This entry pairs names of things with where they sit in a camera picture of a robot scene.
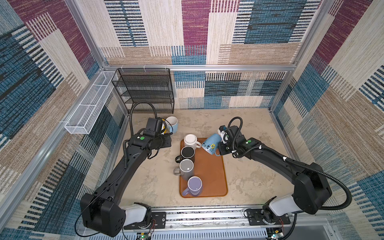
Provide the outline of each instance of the blue floral mug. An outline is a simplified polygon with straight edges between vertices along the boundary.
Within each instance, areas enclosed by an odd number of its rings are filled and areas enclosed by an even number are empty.
[[[220,156],[220,154],[216,153],[216,150],[218,148],[218,144],[221,142],[221,137],[217,133],[207,138],[203,144],[201,144],[201,148],[206,150],[209,154],[216,156]]]

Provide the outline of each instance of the red wire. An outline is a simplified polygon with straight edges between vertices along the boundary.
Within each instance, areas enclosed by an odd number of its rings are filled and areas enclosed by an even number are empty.
[[[154,219],[154,223],[153,223],[153,232],[152,232],[152,234],[155,232],[155,228],[156,228],[156,219]]]
[[[156,221],[156,220],[154,220],[154,219],[152,219],[152,220],[153,220],[153,224],[152,224],[152,227],[151,227],[150,230],[149,230],[149,233],[151,232],[152,228],[154,227],[154,225],[155,225],[155,221]]]
[[[283,220],[281,220],[281,218],[280,218],[280,222],[281,222],[281,230],[282,230],[283,235],[284,235],[284,223],[283,223]]]

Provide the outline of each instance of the mug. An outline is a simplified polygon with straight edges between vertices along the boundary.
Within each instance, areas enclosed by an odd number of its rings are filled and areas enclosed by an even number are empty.
[[[179,167],[173,170],[173,174],[181,176],[188,181],[194,175],[194,164],[190,159],[184,159],[180,162]]]
[[[176,117],[174,117],[174,116],[167,117],[166,123],[167,123],[168,132],[173,132],[173,133],[177,132],[177,127],[179,125],[179,121],[177,120]]]
[[[182,196],[186,196],[187,194],[190,194],[193,197],[197,197],[201,194],[203,191],[203,182],[199,177],[191,177],[188,180],[187,188],[182,192]]]
[[[197,141],[197,137],[193,134],[188,134],[184,137],[184,145],[191,146],[193,149],[201,148],[201,143]]]
[[[185,146],[181,149],[181,155],[175,158],[175,162],[180,163],[183,159],[190,159],[195,162],[195,150],[191,146]]]
[[[201,147],[206,150],[209,154],[216,156],[220,156],[220,154],[216,154],[216,149],[218,148],[218,144],[221,142],[221,137],[217,133],[207,138]]]

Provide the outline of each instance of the black wire mesh rack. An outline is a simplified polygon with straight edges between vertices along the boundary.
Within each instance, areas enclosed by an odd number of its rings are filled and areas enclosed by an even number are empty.
[[[168,68],[119,68],[112,83],[123,100],[128,112],[133,104],[147,101],[158,113],[173,113],[173,95]],[[133,113],[152,113],[148,104],[139,104]]]

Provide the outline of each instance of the black mug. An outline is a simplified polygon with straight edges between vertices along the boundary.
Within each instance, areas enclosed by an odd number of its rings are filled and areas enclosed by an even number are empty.
[[[175,162],[180,163],[184,159],[190,159],[195,162],[195,150],[191,146],[185,146],[181,149],[181,155],[175,158]]]

